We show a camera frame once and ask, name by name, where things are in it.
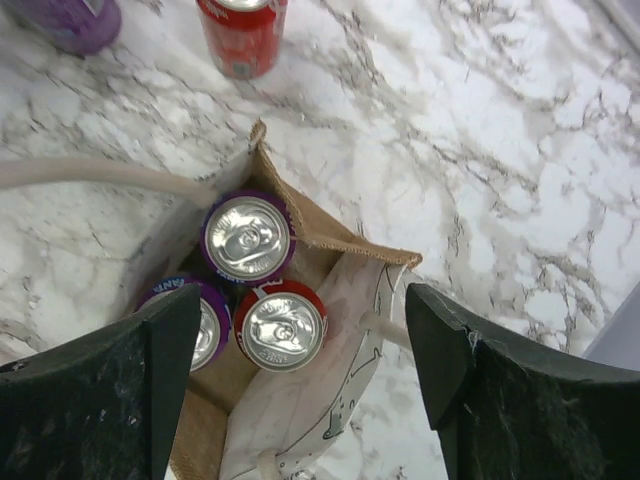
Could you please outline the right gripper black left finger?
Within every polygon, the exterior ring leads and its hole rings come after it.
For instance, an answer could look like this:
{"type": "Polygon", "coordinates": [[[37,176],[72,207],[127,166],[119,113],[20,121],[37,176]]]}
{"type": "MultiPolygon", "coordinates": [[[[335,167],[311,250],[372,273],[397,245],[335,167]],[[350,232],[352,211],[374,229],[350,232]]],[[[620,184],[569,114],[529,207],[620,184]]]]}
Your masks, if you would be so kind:
{"type": "Polygon", "coordinates": [[[1,368],[4,479],[162,479],[200,325],[200,289],[1,368]]]}

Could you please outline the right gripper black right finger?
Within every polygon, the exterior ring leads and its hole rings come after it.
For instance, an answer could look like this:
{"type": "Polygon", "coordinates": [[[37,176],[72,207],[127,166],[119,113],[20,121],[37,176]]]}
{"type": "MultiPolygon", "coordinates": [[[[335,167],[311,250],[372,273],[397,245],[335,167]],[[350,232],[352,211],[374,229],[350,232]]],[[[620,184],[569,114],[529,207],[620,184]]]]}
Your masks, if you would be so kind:
{"type": "Polygon", "coordinates": [[[635,479],[639,375],[539,344],[429,285],[406,323],[451,479],[635,479]]]}

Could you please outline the red cola can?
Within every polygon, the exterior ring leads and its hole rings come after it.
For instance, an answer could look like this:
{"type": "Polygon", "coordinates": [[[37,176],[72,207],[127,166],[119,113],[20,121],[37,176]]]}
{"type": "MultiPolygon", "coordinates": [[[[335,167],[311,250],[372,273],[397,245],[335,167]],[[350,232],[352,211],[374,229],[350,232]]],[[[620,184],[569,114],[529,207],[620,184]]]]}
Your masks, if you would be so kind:
{"type": "Polygon", "coordinates": [[[223,75],[250,80],[274,67],[286,0],[198,0],[197,6],[209,52],[223,75]]]}
{"type": "Polygon", "coordinates": [[[233,317],[242,353],[259,368],[275,373],[308,365],[321,349],[327,327],[320,297],[307,285],[287,279],[249,289],[233,317]]]}

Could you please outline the purple soda can carried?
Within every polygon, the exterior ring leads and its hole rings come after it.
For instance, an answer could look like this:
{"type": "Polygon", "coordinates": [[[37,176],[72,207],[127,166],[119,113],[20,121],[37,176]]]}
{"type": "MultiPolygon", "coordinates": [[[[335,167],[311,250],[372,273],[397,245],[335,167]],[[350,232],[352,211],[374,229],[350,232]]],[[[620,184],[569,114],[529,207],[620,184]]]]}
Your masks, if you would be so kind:
{"type": "Polygon", "coordinates": [[[257,190],[223,195],[200,229],[204,260],[225,280],[258,285],[282,276],[296,250],[293,219],[283,200],[257,190]]]}

